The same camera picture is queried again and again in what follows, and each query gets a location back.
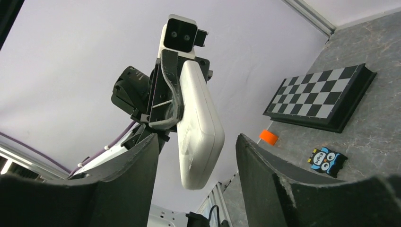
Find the black white checkerboard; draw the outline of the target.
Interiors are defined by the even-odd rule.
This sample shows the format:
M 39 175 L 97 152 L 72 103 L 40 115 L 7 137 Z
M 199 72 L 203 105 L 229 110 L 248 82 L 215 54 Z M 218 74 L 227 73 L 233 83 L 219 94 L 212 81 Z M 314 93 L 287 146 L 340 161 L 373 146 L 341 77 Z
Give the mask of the black white checkerboard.
M 285 78 L 263 115 L 276 122 L 342 133 L 376 75 L 362 63 Z

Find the grey white remote control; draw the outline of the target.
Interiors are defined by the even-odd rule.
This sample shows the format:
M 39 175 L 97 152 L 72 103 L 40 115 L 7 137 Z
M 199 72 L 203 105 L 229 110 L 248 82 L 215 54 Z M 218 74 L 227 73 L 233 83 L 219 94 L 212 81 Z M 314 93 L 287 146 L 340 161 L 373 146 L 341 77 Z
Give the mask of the grey white remote control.
M 181 183 L 200 190 L 207 184 L 225 143 L 225 132 L 196 61 L 185 61 L 179 79 L 183 116 L 177 123 Z

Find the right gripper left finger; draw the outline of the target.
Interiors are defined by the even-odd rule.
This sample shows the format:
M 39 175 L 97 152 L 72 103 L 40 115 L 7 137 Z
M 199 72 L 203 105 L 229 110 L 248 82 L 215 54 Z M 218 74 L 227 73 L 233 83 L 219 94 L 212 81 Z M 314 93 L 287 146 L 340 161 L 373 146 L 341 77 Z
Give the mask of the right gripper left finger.
M 151 134 L 123 154 L 69 180 L 0 177 L 3 227 L 145 227 L 159 156 Z

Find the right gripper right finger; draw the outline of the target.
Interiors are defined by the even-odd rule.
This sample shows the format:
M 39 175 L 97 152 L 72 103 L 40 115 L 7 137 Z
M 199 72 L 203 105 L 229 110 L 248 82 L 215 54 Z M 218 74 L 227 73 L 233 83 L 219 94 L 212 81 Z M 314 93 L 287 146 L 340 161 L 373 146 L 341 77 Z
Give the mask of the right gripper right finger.
M 236 160 L 252 227 L 398 227 L 400 175 L 341 181 L 302 169 L 244 134 Z

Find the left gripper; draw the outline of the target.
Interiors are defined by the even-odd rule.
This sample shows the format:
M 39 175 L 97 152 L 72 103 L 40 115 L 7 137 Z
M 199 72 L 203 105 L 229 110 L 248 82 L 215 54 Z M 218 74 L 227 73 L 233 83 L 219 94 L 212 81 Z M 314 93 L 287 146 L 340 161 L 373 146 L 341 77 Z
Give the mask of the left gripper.
M 149 80 L 148 124 L 161 131 L 177 132 L 177 123 L 183 117 L 184 104 L 179 82 L 182 66 L 190 59 L 179 57 L 175 51 L 164 49 L 157 58 Z M 206 82 L 212 77 L 210 61 L 195 57 Z

